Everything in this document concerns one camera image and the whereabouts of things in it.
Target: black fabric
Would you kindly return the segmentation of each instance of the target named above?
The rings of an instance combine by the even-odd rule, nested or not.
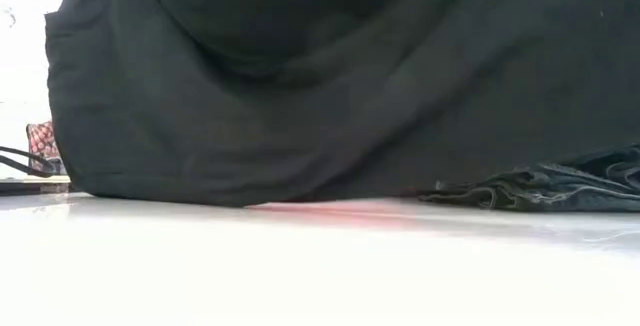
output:
[[[640,143],[640,0],[65,0],[47,53],[102,196],[402,196]]]

